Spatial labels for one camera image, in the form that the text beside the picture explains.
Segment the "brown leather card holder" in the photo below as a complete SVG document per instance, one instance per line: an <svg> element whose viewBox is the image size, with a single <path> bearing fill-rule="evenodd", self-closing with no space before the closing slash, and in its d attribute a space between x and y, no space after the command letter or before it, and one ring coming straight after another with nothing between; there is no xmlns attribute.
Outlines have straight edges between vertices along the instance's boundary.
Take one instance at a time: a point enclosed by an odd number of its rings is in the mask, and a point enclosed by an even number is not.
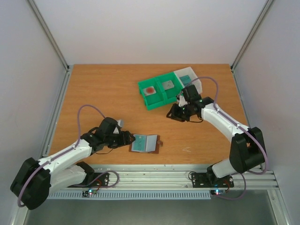
<svg viewBox="0 0 300 225"><path fill-rule="evenodd" d="M163 147L163 141L159 135L134 134L135 140L129 146L129 152L158 154Z"/></svg>

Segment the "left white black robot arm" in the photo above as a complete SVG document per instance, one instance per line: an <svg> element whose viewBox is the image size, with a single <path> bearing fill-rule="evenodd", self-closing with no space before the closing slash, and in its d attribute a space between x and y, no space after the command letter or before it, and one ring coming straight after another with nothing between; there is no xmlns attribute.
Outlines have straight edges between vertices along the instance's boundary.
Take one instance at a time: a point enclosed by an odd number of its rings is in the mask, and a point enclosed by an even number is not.
<svg viewBox="0 0 300 225"><path fill-rule="evenodd" d="M116 149L130 145L135 137L123 131L119 122L104 118L78 140L61 151L35 160L30 157L21 165L10 190L17 197L18 207L29 210L39 207L49 194L75 185L88 187L94 182L93 170L79 161L101 151L104 147Z"/></svg>

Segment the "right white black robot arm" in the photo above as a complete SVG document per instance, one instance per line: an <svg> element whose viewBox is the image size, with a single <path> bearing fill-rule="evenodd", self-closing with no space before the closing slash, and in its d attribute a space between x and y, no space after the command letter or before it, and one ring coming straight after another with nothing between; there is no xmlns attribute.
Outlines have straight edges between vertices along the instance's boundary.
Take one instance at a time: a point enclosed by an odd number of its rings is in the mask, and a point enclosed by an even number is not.
<svg viewBox="0 0 300 225"><path fill-rule="evenodd" d="M202 98L196 87L190 85L182 90L166 115L179 122L189 122L192 116L206 121L220 131L230 142L229 157L207 168L206 173L195 178L197 183L218 187L234 173L243 174L267 163L262 131L239 123L223 111L210 97Z"/></svg>

